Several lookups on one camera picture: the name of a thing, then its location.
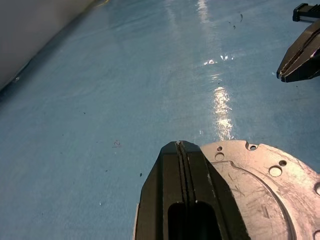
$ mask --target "circular hole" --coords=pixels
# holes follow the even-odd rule
[[[313,234],[313,239],[320,240],[320,230],[315,231],[315,233]]]
[[[287,162],[286,162],[285,160],[281,160],[281,161],[279,162],[279,165],[280,165],[281,167],[284,167],[285,165],[287,165]]]
[[[282,174],[282,170],[278,166],[272,166],[269,168],[269,173],[273,177],[279,177]]]
[[[216,161],[222,161],[224,158],[225,158],[225,155],[222,152],[217,153],[214,157]]]
[[[320,182],[314,185],[314,191],[320,196]]]

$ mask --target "blue floor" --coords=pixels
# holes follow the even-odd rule
[[[275,76],[300,3],[110,0],[75,20],[0,93],[0,239],[131,239],[170,141],[264,143],[320,172],[320,79]]]

